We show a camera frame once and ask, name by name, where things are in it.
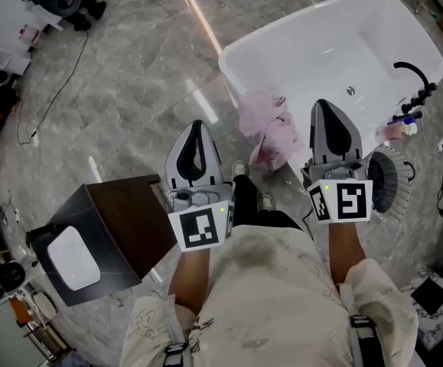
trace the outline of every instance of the white shirt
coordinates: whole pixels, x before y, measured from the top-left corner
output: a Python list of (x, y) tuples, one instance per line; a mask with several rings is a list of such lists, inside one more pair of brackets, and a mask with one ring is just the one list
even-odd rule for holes
[[(199, 316), (175, 307), (194, 367), (353, 364), (349, 314), (302, 231), (235, 227), (211, 252), (211, 262), (210, 290)], [(386, 365), (407, 366), (418, 329), (410, 300), (371, 259), (352, 267), (346, 283), (353, 287), (359, 312), (376, 324)], [(162, 366), (170, 344), (164, 302), (139, 298), (121, 367)]]

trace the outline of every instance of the marble floor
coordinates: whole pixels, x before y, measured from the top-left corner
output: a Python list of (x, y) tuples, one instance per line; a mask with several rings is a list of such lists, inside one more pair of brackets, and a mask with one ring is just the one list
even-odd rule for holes
[[(25, 250), (23, 229), (45, 224), (84, 183), (152, 172), (164, 174), (174, 139), (193, 119), (210, 124), (228, 176), (233, 160), (248, 159), (251, 144), (237, 129), (237, 114), (217, 65), (217, 47), (186, 0), (106, 0), (107, 11), (93, 25), (80, 65), (60, 94), (32, 145), (18, 145), (18, 113), (10, 115), (0, 137), (0, 203), (19, 210), (20, 226), (7, 213), (8, 242), (16, 255)], [(196, 0), (220, 47), (285, 15), (323, 0)], [(416, 0), (403, 0), (410, 7)], [(443, 35), (428, 10), (417, 19), (443, 56)], [(19, 135), (33, 132), (48, 103), (70, 74), (85, 41), (67, 27), (51, 32), (19, 81), (24, 105)], [(209, 122), (199, 103), (205, 99), (217, 121)], [(426, 137), (443, 136), (443, 80), (424, 108)], [(443, 219), (435, 208), (442, 155), (429, 155), (422, 136), (395, 146), (417, 170), (406, 217), (395, 225), (373, 218), (359, 224), (368, 256), (399, 285), (417, 268), (433, 264), (443, 251)], [(292, 172), (252, 169), (261, 190), (301, 224), (310, 208)], [(326, 228), (310, 227), (325, 255)], [(157, 270), (166, 285), (178, 258), (172, 250)], [(60, 309), (53, 319), (66, 341), (97, 366), (117, 366), (134, 300), (162, 286), (148, 277), (137, 287), (99, 300), (66, 307), (47, 278), (37, 273)]]

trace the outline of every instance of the small bottle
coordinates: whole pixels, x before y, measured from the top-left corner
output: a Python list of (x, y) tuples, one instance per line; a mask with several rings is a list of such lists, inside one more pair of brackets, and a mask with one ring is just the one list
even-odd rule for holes
[(382, 125), (376, 129), (376, 141), (383, 143), (388, 140), (398, 140), (405, 137), (405, 135), (414, 135), (417, 131), (417, 124), (414, 122), (411, 124), (397, 122), (396, 124)]

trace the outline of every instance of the shoe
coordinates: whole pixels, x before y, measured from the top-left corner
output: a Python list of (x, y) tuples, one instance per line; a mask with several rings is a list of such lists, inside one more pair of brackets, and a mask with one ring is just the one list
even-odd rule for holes
[(75, 31), (87, 31), (92, 27), (92, 24), (89, 21), (84, 21), (81, 24), (75, 24), (73, 28)]
[(245, 161), (235, 161), (231, 167), (231, 180), (234, 180), (238, 175), (246, 175), (249, 177), (249, 166)]
[(107, 3), (106, 2), (100, 2), (97, 3), (97, 6), (95, 9), (89, 10), (89, 15), (92, 16), (94, 19), (99, 20), (102, 15), (104, 15), (104, 11), (106, 10)]
[(259, 198), (259, 202), (257, 203), (257, 209), (259, 211), (274, 211), (275, 210), (275, 201), (274, 197), (268, 193), (264, 193)]

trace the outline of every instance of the pink cloth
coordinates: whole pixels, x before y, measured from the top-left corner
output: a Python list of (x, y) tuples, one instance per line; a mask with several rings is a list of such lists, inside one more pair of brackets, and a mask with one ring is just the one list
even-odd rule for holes
[(274, 97), (265, 91), (248, 93), (240, 99), (238, 113), (239, 130), (256, 143), (250, 164), (264, 163), (277, 170), (301, 149), (284, 96)]

